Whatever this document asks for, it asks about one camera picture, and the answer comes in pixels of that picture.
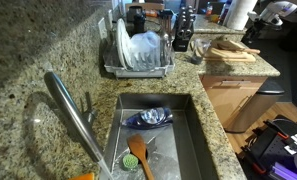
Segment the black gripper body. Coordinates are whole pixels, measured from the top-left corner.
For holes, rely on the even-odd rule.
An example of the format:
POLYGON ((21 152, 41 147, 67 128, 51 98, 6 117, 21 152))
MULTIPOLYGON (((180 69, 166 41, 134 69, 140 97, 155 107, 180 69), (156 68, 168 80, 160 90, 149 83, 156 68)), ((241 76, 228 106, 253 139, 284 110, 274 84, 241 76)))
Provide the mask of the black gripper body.
POLYGON ((242 42, 246 45, 251 44, 254 40, 256 40, 261 31, 268 26, 268 23, 262 20, 255 21, 250 28, 247 29, 246 34, 242 38, 242 42))

